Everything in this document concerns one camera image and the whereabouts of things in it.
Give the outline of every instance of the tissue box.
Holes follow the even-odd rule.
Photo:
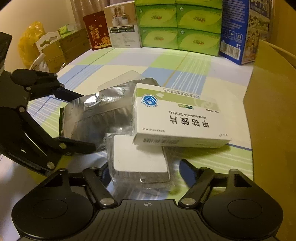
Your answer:
[[[259,40],[269,38],[271,15],[272,0],[224,0],[220,54],[236,64],[254,61]]]
[[[136,7],[140,27],[177,27],[176,5]]]
[[[178,29],[178,49],[217,56],[219,47],[220,34]]]
[[[142,46],[178,49],[177,28],[140,28]]]
[[[212,33],[221,33],[222,10],[177,4],[179,28],[189,28]]]
[[[138,83],[133,96],[133,143],[221,147],[230,141],[215,100]]]
[[[222,9],[222,0],[176,0],[176,3]]]
[[[175,0],[135,0],[136,6],[153,4],[174,4]]]

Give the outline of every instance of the checkered tablecloth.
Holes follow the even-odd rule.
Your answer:
[[[97,92],[97,87],[127,71],[156,79],[160,86],[205,95],[217,100],[224,114],[232,141],[219,149],[176,148],[178,158],[186,158],[196,167],[207,166],[216,172],[241,170],[253,178],[250,135],[243,107],[243,97],[252,73],[252,64],[238,66],[223,57],[213,57],[179,50],[140,48],[106,48],[84,53],[58,73],[67,89],[83,95]],[[54,96],[31,101],[28,112],[52,136],[58,135],[59,109],[67,103]],[[58,168],[80,172],[106,162],[106,152],[85,156],[63,157]],[[15,241],[18,233],[11,221],[13,205],[44,177],[0,156],[0,239]],[[187,190],[179,178],[179,188],[149,195],[127,188],[120,193],[127,199],[178,199]],[[112,184],[111,193],[119,195]]]

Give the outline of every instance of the foil wrapper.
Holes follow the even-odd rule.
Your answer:
[[[132,131],[133,92],[137,83],[158,85],[153,78],[132,80],[68,103],[60,123],[61,136],[105,148],[106,133]]]

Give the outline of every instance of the white product box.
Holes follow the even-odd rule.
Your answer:
[[[138,83],[133,104],[134,144],[217,148],[231,140],[214,99]]]
[[[134,1],[105,7],[105,18],[114,48],[141,48]]]
[[[114,136],[113,166],[118,172],[167,172],[161,146],[133,145],[133,136]]]

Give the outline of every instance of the blue logo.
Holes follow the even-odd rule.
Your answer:
[[[158,99],[154,95],[143,95],[141,100],[147,107],[157,107],[158,105]]]

